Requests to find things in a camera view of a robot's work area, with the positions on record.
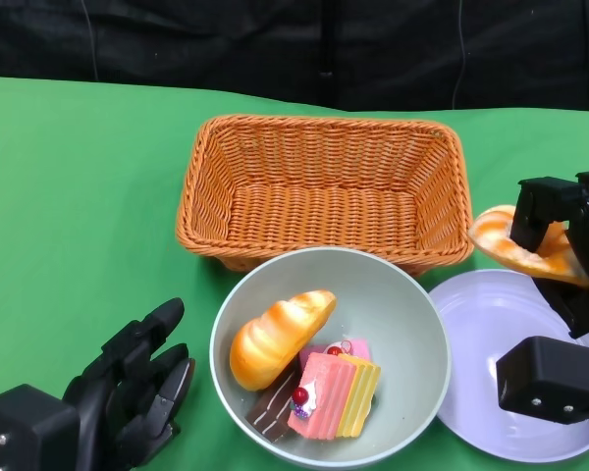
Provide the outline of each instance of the green tablecloth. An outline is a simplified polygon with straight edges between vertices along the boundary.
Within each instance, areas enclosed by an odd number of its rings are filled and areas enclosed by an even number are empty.
[[[0,392],[29,383],[61,396],[118,329],[180,296],[186,317],[171,341],[187,342],[196,375],[179,416],[184,431],[150,470],[293,469],[237,428],[211,384],[212,322],[241,276],[183,251],[174,235],[194,135],[203,121],[229,113],[346,114],[211,91],[0,78]],[[425,118],[455,129],[474,214],[514,203],[522,178],[589,170],[589,113],[361,116]],[[493,266],[474,254],[421,281],[431,288]],[[371,469],[521,467],[472,448],[437,420]],[[589,470],[589,452],[545,469]]]

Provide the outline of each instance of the light green bowl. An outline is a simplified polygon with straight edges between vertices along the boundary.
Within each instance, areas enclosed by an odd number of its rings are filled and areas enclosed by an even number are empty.
[[[230,346],[242,325],[273,303],[314,289],[330,290],[338,304],[313,342],[366,339],[382,367],[375,401],[357,439],[320,442],[292,432],[270,444],[244,420],[257,394],[236,383]],[[277,456],[314,469],[366,466],[404,448],[436,415],[451,370],[439,313],[413,278],[372,255],[325,247],[282,255],[244,277],[216,317],[209,360],[216,391],[238,426]]]

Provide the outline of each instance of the orange wicker basket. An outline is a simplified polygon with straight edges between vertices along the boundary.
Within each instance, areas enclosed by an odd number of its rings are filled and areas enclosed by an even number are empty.
[[[460,141],[446,126],[236,115],[196,137],[177,238],[236,271],[339,245],[417,276],[464,260],[470,225]]]

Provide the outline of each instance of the black backdrop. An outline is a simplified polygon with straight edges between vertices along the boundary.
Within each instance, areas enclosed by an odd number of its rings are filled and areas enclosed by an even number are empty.
[[[589,110],[589,0],[463,0],[457,108]],[[458,0],[340,0],[336,102],[448,109]],[[318,103],[320,0],[85,0],[101,81]],[[93,80],[80,0],[0,0],[0,76]]]

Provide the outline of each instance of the basket rim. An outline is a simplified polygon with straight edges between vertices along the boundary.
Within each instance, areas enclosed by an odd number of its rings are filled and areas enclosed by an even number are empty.
[[[191,158],[187,165],[181,201],[177,213],[176,236],[179,243],[187,250],[204,256],[219,258],[272,258],[284,252],[301,250],[317,246],[332,246],[327,243],[292,243],[264,242],[256,240],[231,241],[200,236],[191,226],[190,214],[196,194],[196,183],[200,176],[200,169],[205,160],[204,146],[207,137],[218,131],[222,126],[231,124],[261,122],[267,124],[303,125],[305,122],[321,122],[326,126],[333,124],[354,127],[370,127],[372,123],[385,127],[421,127],[440,131],[451,146],[456,149],[457,156],[454,162],[453,174],[455,176],[454,188],[458,201],[459,212],[462,215],[463,231],[460,240],[453,246],[443,249],[397,249],[391,246],[351,246],[340,245],[378,255],[394,263],[409,263],[413,265],[449,265],[466,259],[473,251],[473,244],[468,236],[468,230],[472,223],[471,199],[468,189],[466,164],[462,152],[462,145],[457,133],[447,125],[428,120],[410,119],[379,119],[365,117],[322,117],[322,116],[288,116],[288,115],[250,115],[232,114],[216,116],[201,125],[196,134],[191,151]]]

